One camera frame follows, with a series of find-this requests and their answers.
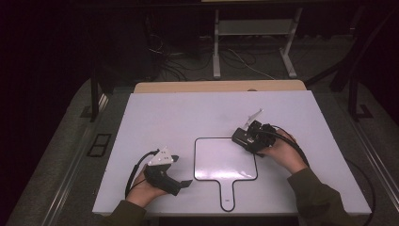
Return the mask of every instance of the white table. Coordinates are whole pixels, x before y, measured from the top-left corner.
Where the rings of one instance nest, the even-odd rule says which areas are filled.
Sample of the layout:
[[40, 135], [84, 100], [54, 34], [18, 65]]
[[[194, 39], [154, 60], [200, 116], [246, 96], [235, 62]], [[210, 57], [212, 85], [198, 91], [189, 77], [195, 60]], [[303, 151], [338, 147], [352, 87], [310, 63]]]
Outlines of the white table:
[[168, 175], [177, 181], [194, 181], [178, 196], [166, 195], [152, 202], [147, 207], [147, 216], [297, 214], [295, 196], [286, 181], [289, 173], [268, 157], [255, 158], [256, 180], [234, 183], [235, 207], [229, 213], [220, 206], [218, 183], [194, 179], [195, 140], [230, 137], [259, 108], [264, 113], [258, 121], [280, 126], [295, 135], [312, 170], [322, 182], [341, 193], [349, 214], [370, 213], [312, 93], [306, 90], [133, 93], [93, 212], [110, 214], [124, 198], [127, 179], [138, 159], [149, 151], [168, 146], [173, 154], [180, 156]]

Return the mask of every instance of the gray carpet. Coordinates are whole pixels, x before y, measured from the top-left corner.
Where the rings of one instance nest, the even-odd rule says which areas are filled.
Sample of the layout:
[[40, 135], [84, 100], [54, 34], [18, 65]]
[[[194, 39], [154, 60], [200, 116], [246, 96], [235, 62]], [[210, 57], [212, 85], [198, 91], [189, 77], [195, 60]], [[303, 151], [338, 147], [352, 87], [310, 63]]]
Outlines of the gray carpet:
[[[221, 80], [250, 80], [268, 79], [264, 74], [256, 73], [246, 68], [228, 49], [234, 50], [250, 67], [267, 73], [276, 79], [288, 79], [282, 60], [277, 50], [283, 44], [281, 39], [264, 38], [253, 40], [222, 40], [221, 47], [224, 60], [221, 60]], [[295, 64], [298, 78], [306, 80], [334, 63], [338, 62], [347, 53], [352, 40], [348, 37], [334, 37], [331, 40], [321, 38], [305, 38], [295, 40], [292, 60]], [[168, 65], [177, 68], [190, 80], [212, 80], [212, 61], [207, 64], [211, 56], [209, 42], [205, 41], [201, 48], [200, 57], [191, 57], [185, 54], [174, 55], [169, 59]], [[364, 154], [350, 118], [346, 112], [347, 90], [341, 93], [331, 93], [328, 88], [332, 77], [325, 78], [311, 87], [329, 128], [335, 137], [343, 156], [359, 166], [372, 181], [376, 193], [376, 210], [373, 220], [369, 225], [397, 225], [399, 214], [391, 203], [390, 198], [375, 175], [371, 164]], [[162, 71], [157, 81], [177, 81], [178, 74]], [[26, 188], [19, 204], [14, 210], [8, 225], [40, 225], [51, 200], [56, 195], [62, 178], [68, 171], [71, 160], [80, 146], [85, 146], [85, 154], [77, 166], [76, 177], [62, 206], [59, 216], [56, 216], [54, 225], [97, 225], [101, 216], [91, 213], [100, 186], [108, 157], [112, 150], [124, 107], [128, 100], [129, 89], [116, 89], [113, 95], [108, 95], [108, 104], [94, 123], [88, 119], [80, 118], [85, 106], [89, 105], [89, 82], [83, 84], [71, 102], [64, 120], [58, 127], [44, 157], [41, 160], [34, 176]], [[381, 106], [375, 101], [370, 92], [364, 88], [359, 89], [359, 103], [365, 104], [373, 114], [372, 119], [362, 119], [360, 124], [372, 141], [383, 162], [398, 181], [399, 159], [397, 152], [399, 142], [399, 129]], [[111, 134], [104, 157], [88, 157], [86, 152], [93, 143], [94, 137], [85, 141], [81, 140], [85, 129], [92, 127], [92, 135]], [[349, 164], [366, 200], [372, 205], [371, 188], [366, 179], [356, 167]], [[356, 217], [360, 225], [367, 216]]]

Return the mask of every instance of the person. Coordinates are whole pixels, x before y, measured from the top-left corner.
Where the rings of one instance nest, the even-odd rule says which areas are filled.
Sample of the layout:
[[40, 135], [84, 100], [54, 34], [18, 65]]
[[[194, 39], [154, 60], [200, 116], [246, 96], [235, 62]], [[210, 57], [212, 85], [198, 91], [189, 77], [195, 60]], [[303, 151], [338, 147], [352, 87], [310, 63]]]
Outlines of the person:
[[[278, 130], [277, 133], [295, 142], [284, 131]], [[292, 174], [287, 180], [295, 193], [298, 213], [307, 225], [357, 225], [343, 209], [340, 193], [322, 184], [288, 143], [277, 138], [272, 147], [265, 148], [260, 153], [271, 156]], [[140, 225], [146, 213], [145, 207], [157, 197], [167, 194], [143, 181], [144, 179], [142, 170], [126, 200], [121, 201], [114, 212], [102, 220], [101, 225]]]

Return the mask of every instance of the dark sleeve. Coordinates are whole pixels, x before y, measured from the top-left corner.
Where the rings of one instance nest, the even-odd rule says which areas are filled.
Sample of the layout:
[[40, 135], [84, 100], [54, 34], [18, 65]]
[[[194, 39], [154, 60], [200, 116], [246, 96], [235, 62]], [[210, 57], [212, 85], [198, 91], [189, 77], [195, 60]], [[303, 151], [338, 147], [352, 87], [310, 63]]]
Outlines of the dark sleeve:
[[311, 169], [303, 169], [288, 182], [294, 190], [296, 207], [307, 225], [358, 225], [343, 209], [338, 191], [322, 184]]
[[102, 226], [134, 226], [140, 225], [146, 210], [128, 201], [120, 201], [114, 212], [108, 217], [103, 218]]

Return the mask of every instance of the olive green sleeve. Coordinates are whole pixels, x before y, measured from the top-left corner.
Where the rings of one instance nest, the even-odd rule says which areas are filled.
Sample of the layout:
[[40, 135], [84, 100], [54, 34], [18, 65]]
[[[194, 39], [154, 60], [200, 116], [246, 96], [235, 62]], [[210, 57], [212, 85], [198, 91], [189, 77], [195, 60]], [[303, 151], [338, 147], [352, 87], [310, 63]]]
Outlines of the olive green sleeve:
[[308, 226], [357, 225], [343, 209], [340, 193], [322, 184], [311, 169], [293, 174], [288, 182], [294, 190], [299, 215]]
[[128, 201], [120, 201], [114, 212], [103, 218], [102, 226], [138, 226], [144, 218], [146, 210]]

